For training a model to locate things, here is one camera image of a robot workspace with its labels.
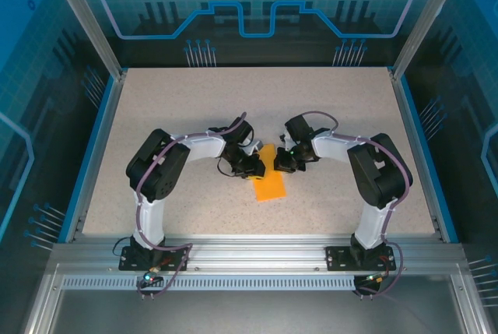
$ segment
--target beige work surface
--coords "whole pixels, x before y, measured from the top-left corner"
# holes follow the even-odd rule
[[[135,203],[125,168],[153,129],[203,132],[246,111],[256,139],[281,146],[284,123],[310,110],[336,116],[343,134],[389,134],[415,182],[388,231],[433,233],[386,68],[129,69],[83,233],[132,233]],[[307,120],[314,128],[332,126],[322,116]],[[167,198],[167,234],[351,234],[359,223],[363,201],[348,163],[308,164],[306,172],[284,175],[286,198],[257,202],[251,181],[222,176],[216,162],[185,165]]]

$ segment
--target orange sponge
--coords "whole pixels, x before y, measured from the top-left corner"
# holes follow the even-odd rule
[[[283,184],[282,173],[273,169],[273,160],[276,158],[275,146],[264,145],[259,151],[259,157],[265,164],[265,176],[261,180],[254,180],[254,190],[258,202],[285,198],[286,186]]]

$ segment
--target blue printed backdrop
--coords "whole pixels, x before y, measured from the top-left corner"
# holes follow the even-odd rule
[[[392,64],[426,2],[88,1],[129,66],[214,65],[202,54],[207,45],[188,44],[196,39],[216,46],[217,65]]]
[[[498,257],[498,0],[447,0],[406,72],[458,236]]]
[[[14,334],[57,236],[33,205],[65,212],[108,74],[66,0],[0,10],[0,332]]]

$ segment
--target aluminum frame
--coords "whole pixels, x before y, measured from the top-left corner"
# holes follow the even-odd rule
[[[446,0],[428,0],[423,11],[420,13],[419,18],[408,39],[405,42],[395,64],[393,65],[393,73],[395,79],[400,79],[405,70],[408,68],[409,63],[412,61],[415,53],[423,42],[427,32],[432,26],[434,20],[439,15]]]
[[[215,276],[299,276],[302,280],[318,276],[354,276],[365,273],[327,272],[324,246],[348,244],[349,237],[209,237],[172,238],[171,244],[194,242],[188,269],[181,275],[189,279]],[[405,254],[405,276],[450,276],[455,304],[468,333],[488,334],[487,321],[461,244],[445,244],[427,237],[395,238]],[[140,272],[117,270],[119,258],[110,250],[114,239],[89,238],[72,244],[56,244],[31,312],[26,334],[50,332],[56,318],[63,282],[67,276],[96,276],[107,280],[140,276]],[[97,286],[79,290],[109,290]],[[129,286],[121,289],[130,290]]]
[[[66,219],[70,221],[68,226],[67,234],[62,234],[59,241],[70,242],[73,236],[78,231],[78,224],[80,219],[85,218],[86,212],[88,211],[90,200],[92,198],[93,189],[95,188],[97,175],[99,174],[100,164],[102,163],[103,153],[105,152],[107,140],[109,138],[110,129],[114,120],[114,116],[117,110],[117,104],[119,102],[119,97],[121,96],[121,91],[123,90],[123,85],[125,83],[126,73],[124,72],[119,80],[114,80],[111,84],[111,89],[109,93],[109,98],[106,103],[102,103],[100,106],[105,107],[103,112],[102,121],[98,133],[96,135],[95,145],[91,151],[88,168],[84,174],[82,180],[82,186],[80,192],[82,195],[78,196],[75,204],[74,215],[71,219]]]
[[[99,23],[96,21],[92,9],[89,7],[86,0],[67,0],[71,6],[72,11],[75,13],[76,18],[85,30],[86,35],[95,47],[97,54],[102,59],[106,66],[107,71],[113,76],[114,79],[119,80],[123,72],[119,61],[114,55],[112,48],[107,42],[107,38],[100,29]]]
[[[436,230],[440,232],[441,238],[445,242],[450,242],[451,237],[448,232],[448,227],[452,227],[453,224],[447,224],[444,219],[440,201],[437,198],[433,179],[429,171],[429,165],[423,155],[422,144],[415,127],[413,115],[410,112],[408,98],[405,89],[403,88],[401,78],[396,78],[391,75],[391,81],[396,100],[398,101],[398,107],[402,115],[406,135],[408,136],[409,144],[412,148],[413,160],[415,161],[415,166],[419,172],[420,184],[422,185],[424,195],[426,196],[427,207],[429,208],[430,214],[437,222]]]

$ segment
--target wire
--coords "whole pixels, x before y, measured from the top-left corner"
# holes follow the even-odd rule
[[[216,168],[218,169],[218,172],[221,173],[223,176],[227,176],[227,177],[230,177],[230,178],[235,177],[235,174],[230,175],[230,174],[227,174],[227,173],[223,172],[221,170],[221,168],[219,167],[219,163],[220,162],[221,162],[221,157],[218,159],[218,163],[216,165]]]
[[[386,277],[389,277],[389,265],[388,265],[389,259],[383,255],[379,256],[379,259],[382,260],[382,262],[386,266]]]
[[[323,111],[308,111],[308,112],[303,112],[300,116],[306,116],[307,114],[321,114],[323,116],[331,118],[332,121],[335,123],[334,127],[332,127],[332,129],[330,129],[333,132],[339,127],[339,121],[337,120],[337,118],[335,118],[331,114],[328,114],[327,112],[323,112]]]
[[[203,136],[206,136],[206,135],[207,136],[216,136],[216,135],[224,135],[224,134],[233,132],[235,129],[237,129],[244,122],[244,119],[246,118],[246,115],[247,115],[247,113],[243,112],[242,115],[240,116],[240,120],[234,126],[232,126],[231,128],[228,128],[226,130],[223,130],[221,132],[209,132],[209,131],[207,131],[207,132],[204,132],[204,133],[192,133],[192,134],[189,134],[189,135],[183,135],[183,136],[178,137],[177,139],[171,141],[157,155],[156,159],[150,164],[149,168],[147,168],[147,171],[143,174],[142,178],[140,178],[139,184],[137,185],[137,188],[135,190],[136,194],[137,194],[137,198],[139,200],[139,203],[137,205],[136,215],[135,215],[135,222],[136,222],[136,225],[137,225],[137,231],[139,233],[140,238],[148,246],[150,246],[151,248],[154,248],[156,250],[159,250],[159,251],[180,251],[180,250],[183,250],[185,248],[187,249],[187,251],[184,254],[184,257],[181,259],[181,262],[180,262],[177,270],[175,271],[175,273],[171,277],[171,280],[166,284],[166,286],[162,290],[158,291],[154,295],[158,296],[158,295],[164,294],[170,288],[170,286],[173,284],[173,281],[177,278],[177,275],[180,272],[181,267],[187,261],[188,256],[190,255],[190,251],[191,251],[191,249],[193,247],[193,244],[192,243],[187,243],[187,244],[182,244],[180,246],[175,246],[175,247],[160,247],[160,246],[157,246],[156,244],[152,243],[151,241],[149,241],[147,239],[147,237],[143,233],[142,225],[140,224],[140,214],[142,212],[142,204],[143,204],[143,196],[142,196],[142,187],[143,187],[143,184],[146,182],[147,178],[153,172],[153,170],[157,166],[157,164],[163,159],[163,156],[166,155],[166,153],[174,145],[176,145],[177,143],[179,143],[181,141],[184,141],[185,139],[189,139],[189,138],[193,138],[193,137],[203,137]],[[140,281],[139,284],[137,285],[137,291],[140,294],[142,293],[142,289],[140,288],[141,284],[142,284],[142,281]]]
[[[131,237],[123,237],[123,238],[120,238],[116,241],[116,243],[114,243],[114,247],[112,248],[112,253],[114,256],[121,256],[121,255],[118,255],[116,252],[116,247],[118,244],[120,244],[122,241],[124,241],[125,239],[130,239]]]
[[[360,287],[359,288],[360,290],[365,290],[367,292],[370,293],[370,296],[371,297],[376,297],[376,296],[380,296],[382,293],[377,293],[377,291],[373,290],[373,289],[370,289],[368,287]],[[361,296],[361,293],[359,291],[355,291],[355,294],[358,295],[358,296]],[[430,326],[428,326],[426,324],[425,321],[423,321],[420,316],[418,316],[407,304],[405,304],[404,302],[396,299],[395,297],[391,297],[389,295],[382,295],[383,298],[385,299],[388,299],[389,301],[392,301],[394,302],[395,304],[397,305],[401,305],[406,311],[410,312],[412,314],[412,316],[420,323],[422,324],[422,326],[424,326],[427,330],[429,330],[429,332],[431,333],[435,333],[431,328]]]
[[[336,126],[338,126],[337,119],[334,116],[332,116],[331,114],[328,114],[326,112],[323,112],[323,111],[308,111],[308,112],[304,112],[302,115],[305,115],[305,114],[322,114],[322,115],[324,115],[324,116],[332,119],[333,121],[335,121]],[[377,143],[375,141],[372,141],[371,139],[363,138],[363,137],[360,137],[360,136],[358,136],[358,137],[352,137],[350,135],[338,134],[338,133],[335,133],[335,129],[332,129],[331,133],[332,133],[332,136],[334,138],[342,139],[343,141],[347,141],[347,142],[363,142],[363,143],[368,143],[369,145],[372,145],[372,146],[378,148],[380,151],[382,151],[383,153],[385,153],[389,157],[389,159],[391,159],[391,161],[395,164],[395,166],[401,171],[402,176],[403,176],[403,181],[405,182],[405,191],[403,192],[403,195],[400,196],[396,201],[394,201],[393,203],[391,203],[391,205],[389,206],[388,214],[386,215],[384,223],[382,224],[381,240],[385,244],[391,244],[391,245],[395,246],[398,249],[398,252],[399,252],[399,268],[398,268],[398,272],[396,273],[395,279],[393,280],[393,282],[391,283],[391,285],[389,285],[386,289],[382,290],[380,293],[378,293],[378,294],[375,295],[375,296],[380,296],[380,295],[383,295],[383,294],[387,293],[390,289],[392,289],[392,287],[398,282],[399,278],[401,277],[402,271],[403,271],[403,268],[404,268],[404,264],[403,264],[404,257],[403,257],[402,248],[396,242],[388,241],[387,238],[385,237],[385,234],[386,234],[386,229],[388,228],[389,220],[391,219],[391,216],[392,216],[392,213],[395,210],[395,207],[406,199],[406,197],[408,196],[408,193],[410,191],[410,180],[409,180],[409,177],[408,177],[408,172],[406,171],[406,169],[403,166],[402,162],[399,161],[399,159],[391,151],[389,151],[388,149],[386,149],[380,143]]]

